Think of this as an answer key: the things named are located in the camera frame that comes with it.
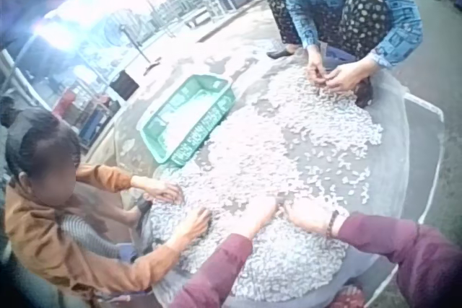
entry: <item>orange jacket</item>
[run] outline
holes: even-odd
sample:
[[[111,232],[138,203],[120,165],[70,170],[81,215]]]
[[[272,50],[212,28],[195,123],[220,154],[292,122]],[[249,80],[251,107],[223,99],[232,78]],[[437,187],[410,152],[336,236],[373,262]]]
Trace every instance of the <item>orange jacket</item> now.
[[[118,192],[131,187],[131,176],[115,167],[83,165],[77,170],[77,182]],[[178,262],[178,252],[164,245],[132,265],[96,255],[64,234],[56,221],[63,212],[79,211],[71,206],[51,208],[32,199],[18,184],[8,185],[6,233],[19,261],[60,289],[70,290],[86,300],[93,300],[97,291],[106,294],[142,291]]]

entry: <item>woman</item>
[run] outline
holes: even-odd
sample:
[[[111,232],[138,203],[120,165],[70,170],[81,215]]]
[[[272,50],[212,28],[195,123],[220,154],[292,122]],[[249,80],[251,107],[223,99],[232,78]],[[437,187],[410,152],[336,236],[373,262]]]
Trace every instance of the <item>woman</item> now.
[[[386,256],[398,265],[398,287],[410,307],[459,307],[462,299],[462,251],[438,231],[412,221],[384,216],[340,216],[311,199],[286,205],[291,222],[307,232],[339,239],[363,252]],[[252,239],[276,210],[273,199],[256,204],[201,266],[170,308],[220,307],[252,253]],[[329,308],[365,307],[360,289],[347,286]]]
[[[89,301],[148,289],[207,229],[210,214],[200,209],[191,212],[164,245],[131,265],[90,252],[61,228],[65,216],[85,218],[87,212],[76,181],[113,193],[141,188],[153,198],[170,203],[180,202],[180,189],[166,182],[131,176],[114,167],[79,166],[76,134],[48,111],[16,111],[11,100],[5,99],[0,102],[0,111],[1,124],[9,128],[5,156],[12,174],[6,188],[6,233],[19,261],[60,289]],[[103,210],[106,216],[125,224],[134,221],[125,220],[124,213],[113,208],[95,210]],[[136,221],[139,211],[134,214]]]
[[[295,45],[308,52],[308,76],[334,91],[355,90],[360,107],[372,98],[369,76],[403,61],[422,41],[414,0],[268,0],[283,43],[270,57],[289,56]],[[327,74],[318,48],[323,41],[358,61]]]

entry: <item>maroon sleeve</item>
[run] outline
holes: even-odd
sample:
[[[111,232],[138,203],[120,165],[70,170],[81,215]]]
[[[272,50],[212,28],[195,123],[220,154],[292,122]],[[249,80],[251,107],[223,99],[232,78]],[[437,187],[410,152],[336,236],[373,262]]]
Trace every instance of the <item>maroon sleeve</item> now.
[[[252,253],[252,241],[231,234],[177,294],[170,308],[220,307],[231,292],[240,269]]]
[[[398,264],[398,287],[411,307],[433,307],[460,275],[462,251],[436,229],[413,221],[354,214],[337,237]]]

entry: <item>dark hair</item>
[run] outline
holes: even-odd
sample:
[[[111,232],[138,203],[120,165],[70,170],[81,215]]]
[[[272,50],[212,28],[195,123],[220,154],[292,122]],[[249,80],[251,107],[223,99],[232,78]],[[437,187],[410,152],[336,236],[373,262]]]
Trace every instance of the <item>dark hair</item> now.
[[[21,172],[29,177],[42,177],[69,160],[75,167],[79,166],[79,138],[67,124],[47,110],[18,111],[11,102],[6,105],[8,108],[2,108],[0,121],[9,128],[5,157],[15,180]]]
[[[9,128],[19,114],[19,110],[14,108],[12,97],[2,97],[0,99],[0,124]]]

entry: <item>pile of seeds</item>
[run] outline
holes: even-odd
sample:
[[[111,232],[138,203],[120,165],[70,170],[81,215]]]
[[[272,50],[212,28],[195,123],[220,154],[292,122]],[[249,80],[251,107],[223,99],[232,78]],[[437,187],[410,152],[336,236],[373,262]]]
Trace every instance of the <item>pile of seeds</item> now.
[[[362,160],[368,143],[380,144],[381,131],[356,107],[354,96],[330,94],[309,84],[301,68],[287,69],[216,127],[187,165],[163,173],[163,179],[182,186],[185,204],[154,205],[154,239],[168,239],[192,208],[209,208],[209,231],[180,259],[180,267],[194,273],[253,197],[312,196],[347,213],[348,200],[360,198],[364,204],[370,198],[370,169]],[[331,281],[346,248],[304,232],[279,212],[255,238],[232,292],[268,302],[303,296]]]

